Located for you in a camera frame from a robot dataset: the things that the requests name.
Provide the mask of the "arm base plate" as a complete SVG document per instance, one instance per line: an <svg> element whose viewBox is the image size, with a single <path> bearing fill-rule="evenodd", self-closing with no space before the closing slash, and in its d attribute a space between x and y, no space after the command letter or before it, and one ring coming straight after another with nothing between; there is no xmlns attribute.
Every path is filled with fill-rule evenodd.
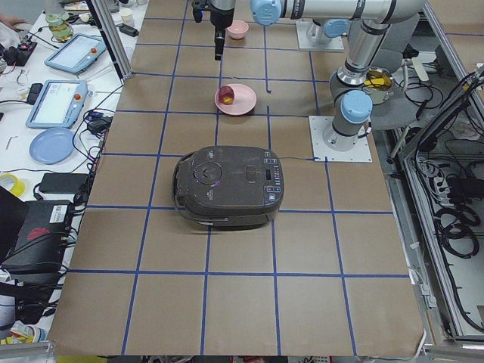
<svg viewBox="0 0 484 363"><path fill-rule="evenodd" d="M333 128L332 116L310 116L309 129L313 158L318 162L371 163L368 134L361 126L358 134L342 136Z"/></svg>
<svg viewBox="0 0 484 363"><path fill-rule="evenodd" d="M346 33L346 20L325 20L321 23L297 21L296 34L300 51L343 53L342 36Z"/></svg>

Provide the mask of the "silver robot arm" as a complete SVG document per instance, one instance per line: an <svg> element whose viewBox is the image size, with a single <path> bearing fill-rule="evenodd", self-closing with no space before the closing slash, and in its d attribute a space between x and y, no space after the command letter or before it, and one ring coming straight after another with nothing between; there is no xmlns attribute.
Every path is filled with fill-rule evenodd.
<svg viewBox="0 0 484 363"><path fill-rule="evenodd" d="M261 26L271 26L281 18L358 20L361 32L334 76L341 84L339 90L349 92L364 83L390 26L413 17L423 6L423 1L251 1L250 10Z"/></svg>
<svg viewBox="0 0 484 363"><path fill-rule="evenodd" d="M196 23L203 19L203 13L210 13L210 23L214 26L214 59L222 59L225 47L226 29L234 19L235 0L193 0L192 15Z"/></svg>

